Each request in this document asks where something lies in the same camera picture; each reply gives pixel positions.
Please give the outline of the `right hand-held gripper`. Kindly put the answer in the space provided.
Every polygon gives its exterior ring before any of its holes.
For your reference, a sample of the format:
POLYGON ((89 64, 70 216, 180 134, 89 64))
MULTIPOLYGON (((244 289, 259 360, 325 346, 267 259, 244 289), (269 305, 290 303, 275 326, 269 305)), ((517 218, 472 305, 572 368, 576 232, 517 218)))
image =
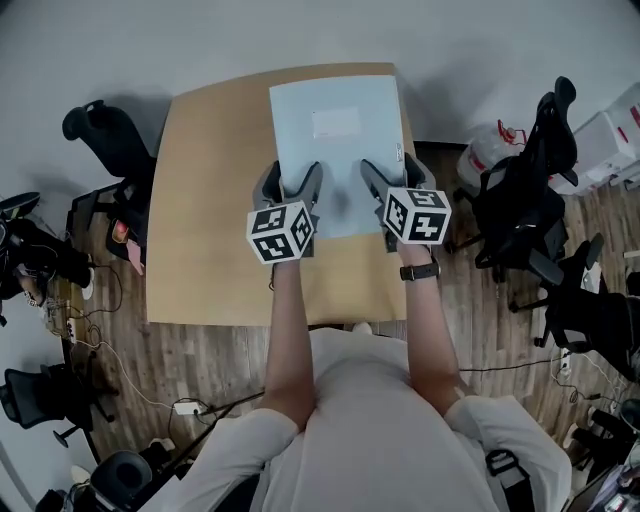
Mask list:
POLYGON ((405 245, 441 245, 452 209, 444 191, 435 188, 435 177, 426 165, 411 154, 404 155, 406 186, 391 187, 384 174, 369 160, 360 162, 361 177, 374 199, 380 203, 380 220, 387 253, 405 245))

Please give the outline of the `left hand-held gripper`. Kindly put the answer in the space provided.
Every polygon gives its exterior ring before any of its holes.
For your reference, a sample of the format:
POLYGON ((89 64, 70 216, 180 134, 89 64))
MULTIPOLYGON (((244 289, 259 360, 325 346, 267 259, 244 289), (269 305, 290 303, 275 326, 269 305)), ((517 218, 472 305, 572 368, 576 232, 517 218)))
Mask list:
POLYGON ((319 217, 312 214, 318 202, 323 168, 316 161, 295 193, 282 199, 281 170, 274 161, 253 190, 254 210, 247 215, 246 239, 261 264, 296 261, 314 256, 319 217))

